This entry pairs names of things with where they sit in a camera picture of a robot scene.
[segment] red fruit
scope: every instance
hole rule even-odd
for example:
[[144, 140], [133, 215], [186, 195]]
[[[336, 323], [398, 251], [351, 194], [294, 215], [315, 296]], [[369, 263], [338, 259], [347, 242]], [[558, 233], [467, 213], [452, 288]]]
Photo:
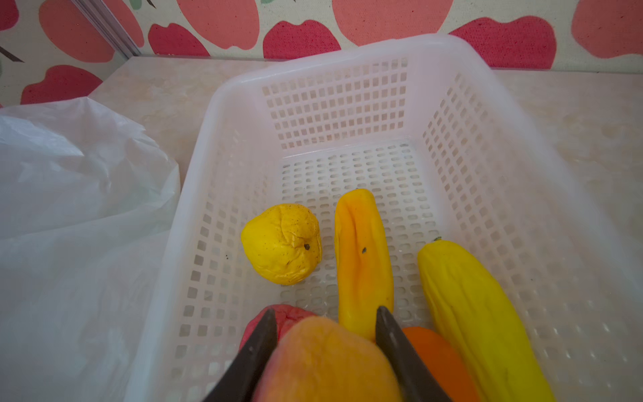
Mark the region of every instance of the red fruit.
[[572, 19], [572, 36], [602, 59], [643, 55], [643, 1], [580, 0]]
[[210, 55], [199, 39], [178, 24], [169, 24], [167, 28], [152, 24], [147, 41], [157, 55]]
[[268, 306], [265, 309], [261, 310], [261, 312], [247, 324], [246, 330], [243, 332], [243, 336], [241, 337], [239, 350], [241, 350], [243, 345], [246, 343], [246, 341], [252, 334], [252, 331], [255, 330], [255, 327], [257, 326], [257, 324], [259, 324], [259, 321], [268, 309], [275, 310], [275, 317], [277, 320], [277, 340], [283, 338], [284, 335], [286, 335], [286, 333], [290, 331], [290, 328], [292, 328], [299, 321], [303, 320], [306, 317], [312, 317], [315, 315], [315, 313], [311, 313], [310, 311], [300, 309], [299, 307], [289, 306], [287, 304], [273, 304], [272, 306]]
[[358, 46], [438, 32], [453, 0], [332, 0], [337, 25]]
[[18, 16], [15, 0], [0, 0], [0, 31], [14, 26], [18, 22]]
[[538, 17], [510, 23], [478, 18], [451, 34], [472, 45], [490, 67], [550, 69], [556, 56], [554, 29]]
[[45, 73], [44, 80], [24, 87], [20, 103], [39, 104], [87, 96], [102, 82], [82, 68], [53, 66]]
[[196, 32], [220, 48], [255, 47], [259, 37], [259, 10], [255, 0], [177, 0]]
[[301, 25], [281, 21], [264, 37], [265, 59], [297, 59], [340, 49], [331, 31], [310, 19]]
[[136, 17], [122, 0], [103, 0], [109, 11], [114, 14], [123, 29], [139, 48], [145, 44], [145, 37]]
[[71, 0], [46, 0], [38, 18], [49, 40], [74, 59], [104, 63], [114, 57], [114, 49]]

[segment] translucent plastic bag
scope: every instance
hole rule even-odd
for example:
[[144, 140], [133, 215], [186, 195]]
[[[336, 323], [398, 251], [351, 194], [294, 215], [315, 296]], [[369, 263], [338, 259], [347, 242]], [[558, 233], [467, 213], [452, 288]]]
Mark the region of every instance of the translucent plastic bag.
[[179, 197], [138, 123], [88, 98], [0, 109], [0, 389], [123, 397]]

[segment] apple print fabric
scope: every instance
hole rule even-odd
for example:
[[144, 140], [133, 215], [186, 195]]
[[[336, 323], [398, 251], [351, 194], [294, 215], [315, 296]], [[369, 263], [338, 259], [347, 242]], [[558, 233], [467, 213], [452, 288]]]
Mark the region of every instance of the apple print fabric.
[[[295, 59], [441, 32], [496, 68], [643, 72], [643, 0], [103, 2], [144, 55]], [[123, 62], [71, 0], [0, 0], [0, 105], [88, 95]]]

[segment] table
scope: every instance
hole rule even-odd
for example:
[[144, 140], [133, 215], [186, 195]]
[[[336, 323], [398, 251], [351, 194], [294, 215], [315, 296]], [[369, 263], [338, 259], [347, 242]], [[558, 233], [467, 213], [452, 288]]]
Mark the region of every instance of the table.
[[[183, 182], [212, 94], [272, 63], [134, 57], [89, 97], [142, 124]], [[643, 259], [643, 75], [496, 74]]]

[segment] metal strip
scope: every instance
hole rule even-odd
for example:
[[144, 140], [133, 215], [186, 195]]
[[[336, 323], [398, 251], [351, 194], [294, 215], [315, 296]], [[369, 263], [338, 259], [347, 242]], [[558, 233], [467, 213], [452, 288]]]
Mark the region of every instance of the metal strip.
[[105, 40], [123, 57], [140, 56], [141, 51], [102, 0], [71, 0]]

